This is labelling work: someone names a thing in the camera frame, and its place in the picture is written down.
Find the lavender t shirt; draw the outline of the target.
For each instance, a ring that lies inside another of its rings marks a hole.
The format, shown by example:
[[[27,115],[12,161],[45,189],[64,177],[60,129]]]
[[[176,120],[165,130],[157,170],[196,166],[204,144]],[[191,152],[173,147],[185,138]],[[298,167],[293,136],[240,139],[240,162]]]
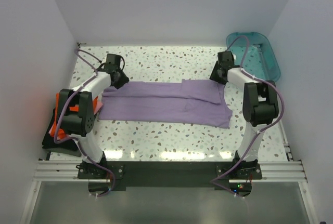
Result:
[[[166,122],[229,128],[224,85],[211,80],[129,82],[102,94],[100,120]]]

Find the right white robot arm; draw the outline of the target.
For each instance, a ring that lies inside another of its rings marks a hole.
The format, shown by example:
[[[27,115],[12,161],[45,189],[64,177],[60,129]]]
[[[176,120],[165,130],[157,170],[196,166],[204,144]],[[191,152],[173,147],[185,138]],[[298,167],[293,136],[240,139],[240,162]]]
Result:
[[[256,78],[235,65],[234,56],[230,51],[217,54],[217,62],[210,80],[223,85],[233,84],[243,92],[242,113],[246,128],[241,145],[235,154],[240,161],[232,165],[233,175],[243,179],[250,173],[247,162],[258,159],[262,137],[279,116],[278,93],[273,82]]]

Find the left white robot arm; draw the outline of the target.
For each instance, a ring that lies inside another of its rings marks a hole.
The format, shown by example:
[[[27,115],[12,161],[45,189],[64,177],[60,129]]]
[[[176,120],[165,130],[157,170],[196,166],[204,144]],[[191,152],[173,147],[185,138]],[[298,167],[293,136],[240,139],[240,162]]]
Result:
[[[103,163],[104,152],[98,146],[93,134],[95,123],[94,100],[106,88],[119,89],[129,82],[124,73],[124,58],[116,54],[107,54],[106,61],[99,61],[99,67],[92,64],[93,75],[72,89],[62,89],[56,103],[54,120],[54,143],[61,144],[73,140],[83,155],[83,161],[91,163],[89,172],[95,178],[103,178],[108,166]]]

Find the teal plastic basket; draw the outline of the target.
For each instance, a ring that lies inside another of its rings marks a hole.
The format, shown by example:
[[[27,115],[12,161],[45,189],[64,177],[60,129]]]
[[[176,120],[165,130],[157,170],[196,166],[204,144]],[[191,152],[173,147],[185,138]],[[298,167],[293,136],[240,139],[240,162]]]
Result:
[[[227,36],[226,46],[235,56],[235,64],[262,79],[277,82],[280,68],[267,37],[258,32],[234,32]]]

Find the orange folded t shirt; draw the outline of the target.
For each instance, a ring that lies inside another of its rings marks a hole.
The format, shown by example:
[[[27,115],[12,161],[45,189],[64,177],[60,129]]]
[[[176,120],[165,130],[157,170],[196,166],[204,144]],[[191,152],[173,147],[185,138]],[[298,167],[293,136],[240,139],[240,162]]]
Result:
[[[59,93],[56,94],[55,114],[54,114],[54,117],[53,117],[53,120],[52,120],[52,126],[51,126],[51,128],[49,129],[49,132],[48,132],[51,137],[54,137],[56,127],[57,127],[56,119],[57,119],[57,111],[58,111],[58,101],[59,101]],[[77,112],[79,110],[79,106],[78,105],[71,106],[71,107],[69,107],[69,109],[70,109],[70,111]],[[59,132],[58,132],[58,135],[57,135],[57,140],[61,140],[61,139],[65,138],[66,136],[67,135],[65,134],[65,132],[60,128]]]

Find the black folded t shirt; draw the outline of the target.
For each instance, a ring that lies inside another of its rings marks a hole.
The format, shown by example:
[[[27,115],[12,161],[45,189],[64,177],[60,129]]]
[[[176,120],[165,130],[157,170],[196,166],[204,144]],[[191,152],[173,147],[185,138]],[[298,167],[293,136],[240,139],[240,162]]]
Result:
[[[81,153],[73,140],[68,140],[61,144],[54,143],[54,138],[49,133],[54,123],[54,117],[55,109],[53,109],[53,114],[50,119],[49,126],[42,140],[42,149],[48,152],[57,152],[61,154],[80,157]]]

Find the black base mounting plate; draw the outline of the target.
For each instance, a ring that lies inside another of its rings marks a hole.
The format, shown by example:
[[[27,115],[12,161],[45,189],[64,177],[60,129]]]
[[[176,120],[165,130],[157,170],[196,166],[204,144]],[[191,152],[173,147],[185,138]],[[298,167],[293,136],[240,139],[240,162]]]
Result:
[[[250,180],[263,178],[257,161],[242,162],[122,162],[103,161],[99,167],[82,162],[78,179],[88,180],[90,192],[125,191],[128,187],[208,188],[217,178],[234,192],[250,192]]]

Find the aluminium frame rail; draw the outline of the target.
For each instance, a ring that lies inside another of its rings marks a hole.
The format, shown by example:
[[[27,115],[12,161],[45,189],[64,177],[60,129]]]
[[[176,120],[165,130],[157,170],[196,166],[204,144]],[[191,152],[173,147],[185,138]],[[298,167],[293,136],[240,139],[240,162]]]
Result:
[[[39,161],[34,181],[77,181],[79,161]],[[263,182],[307,182],[302,162],[260,162]]]

